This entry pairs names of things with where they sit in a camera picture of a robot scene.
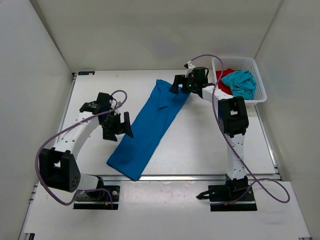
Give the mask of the blue t shirt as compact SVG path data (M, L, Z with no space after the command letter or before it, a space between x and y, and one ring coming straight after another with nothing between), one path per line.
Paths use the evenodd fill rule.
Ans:
M133 138L125 135L106 164L127 178L137 181L162 137L185 104L188 93L170 92L172 85L158 79L143 108L136 116L131 130Z

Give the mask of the teal t shirt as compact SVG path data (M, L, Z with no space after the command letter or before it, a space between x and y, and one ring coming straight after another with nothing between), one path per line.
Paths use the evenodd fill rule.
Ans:
M232 72L222 82L230 87L235 97L243 97L245 100L253 100L255 97L257 83L249 70Z

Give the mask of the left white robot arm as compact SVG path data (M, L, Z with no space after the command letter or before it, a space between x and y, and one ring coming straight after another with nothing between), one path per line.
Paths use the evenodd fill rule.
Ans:
M67 130L50 149L43 148L39 154L39 175L44 185L69 193L80 190L93 200L100 200L105 194L103 180L99 176L81 173L77 165L78 154L91 133L102 127L102 138L117 141L117 135L133 137L130 114L111 112L94 116L91 112L80 112L76 127Z

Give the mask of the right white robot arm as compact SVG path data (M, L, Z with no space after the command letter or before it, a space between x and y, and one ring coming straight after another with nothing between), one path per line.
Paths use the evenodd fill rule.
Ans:
M216 202L229 202L238 199L248 189L248 177L241 162L244 157L244 138L249 126L249 118L243 97L236 97L217 88L217 83L208 80L209 69L184 65L186 74L178 74L170 92L178 94L179 86L184 94L197 94L212 103L215 120L227 144L228 169L224 185L210 186L200 193L199 200L215 198Z

